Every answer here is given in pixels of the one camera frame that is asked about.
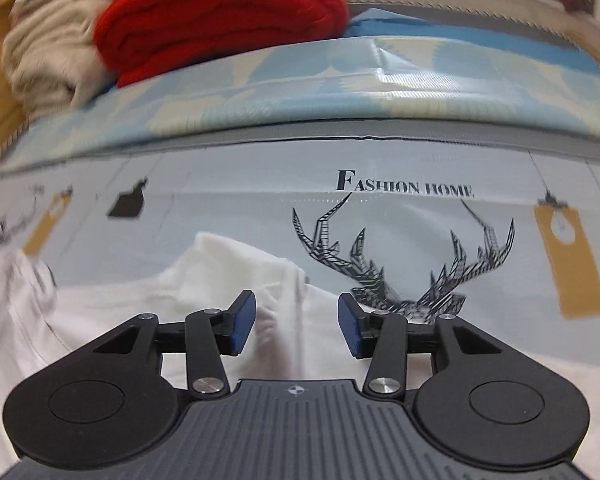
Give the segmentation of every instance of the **fabric fold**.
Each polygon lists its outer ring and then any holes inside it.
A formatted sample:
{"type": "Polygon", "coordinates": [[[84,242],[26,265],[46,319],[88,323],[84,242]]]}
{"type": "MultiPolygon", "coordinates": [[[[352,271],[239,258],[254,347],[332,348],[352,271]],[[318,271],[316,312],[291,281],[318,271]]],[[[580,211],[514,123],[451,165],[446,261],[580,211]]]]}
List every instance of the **fabric fold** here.
{"type": "Polygon", "coordinates": [[[112,0],[54,0],[19,22],[2,45],[2,69],[29,118],[86,104],[112,81],[93,45],[112,0]]]}
{"type": "Polygon", "coordinates": [[[339,37],[346,0],[116,0],[94,41],[125,86],[187,64],[339,37]]]}

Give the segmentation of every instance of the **blue and cream fabric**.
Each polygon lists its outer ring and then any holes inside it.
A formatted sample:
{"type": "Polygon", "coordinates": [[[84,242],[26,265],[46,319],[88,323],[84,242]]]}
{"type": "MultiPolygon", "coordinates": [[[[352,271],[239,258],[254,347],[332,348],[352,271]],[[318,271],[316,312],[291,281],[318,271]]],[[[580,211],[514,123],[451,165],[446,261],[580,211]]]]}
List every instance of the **blue and cream fabric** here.
{"type": "Polygon", "coordinates": [[[440,38],[279,46],[114,89],[41,120],[2,169],[165,137],[341,118],[480,121],[600,137],[600,76],[440,38]]]}

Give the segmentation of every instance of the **blue fabric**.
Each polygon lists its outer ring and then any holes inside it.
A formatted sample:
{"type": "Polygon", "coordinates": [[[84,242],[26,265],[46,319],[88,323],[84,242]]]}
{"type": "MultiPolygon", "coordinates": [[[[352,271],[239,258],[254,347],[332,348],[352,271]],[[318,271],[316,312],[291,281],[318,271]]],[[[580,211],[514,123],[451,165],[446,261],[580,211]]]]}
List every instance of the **blue fabric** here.
{"type": "Polygon", "coordinates": [[[600,75],[598,63],[589,54],[576,48],[556,46],[481,28],[436,25],[426,20],[381,9],[366,10],[350,21],[344,37],[361,36],[418,36],[467,41],[580,72],[600,75]]]}
{"type": "Polygon", "coordinates": [[[1,168],[242,126],[347,118],[477,121],[600,137],[600,76],[441,38],[290,44],[169,72],[41,120],[1,168]]]}

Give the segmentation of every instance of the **orange tag print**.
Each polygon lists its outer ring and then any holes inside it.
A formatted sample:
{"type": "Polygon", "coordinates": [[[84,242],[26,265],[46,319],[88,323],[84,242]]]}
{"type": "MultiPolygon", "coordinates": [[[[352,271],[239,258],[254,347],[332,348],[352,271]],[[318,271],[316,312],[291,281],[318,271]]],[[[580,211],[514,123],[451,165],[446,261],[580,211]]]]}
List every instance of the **orange tag print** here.
{"type": "Polygon", "coordinates": [[[600,316],[600,275],[580,215],[549,192],[535,210],[564,319],[600,316]]]}
{"type": "Polygon", "coordinates": [[[27,256],[38,256],[40,254],[51,231],[53,231],[56,224],[62,218],[62,215],[64,215],[64,212],[69,207],[73,194],[74,190],[69,187],[67,190],[55,194],[52,197],[51,203],[42,214],[38,225],[22,248],[22,251],[27,256]]]}

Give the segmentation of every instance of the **dark red object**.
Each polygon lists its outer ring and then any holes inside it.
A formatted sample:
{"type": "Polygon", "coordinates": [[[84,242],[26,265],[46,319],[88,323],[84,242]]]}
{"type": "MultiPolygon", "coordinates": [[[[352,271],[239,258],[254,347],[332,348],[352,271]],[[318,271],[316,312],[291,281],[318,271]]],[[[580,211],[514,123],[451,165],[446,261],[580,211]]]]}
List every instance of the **dark red object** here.
{"type": "Polygon", "coordinates": [[[346,0],[116,0],[94,41],[121,87],[222,56],[336,38],[348,19],[346,0]]]}

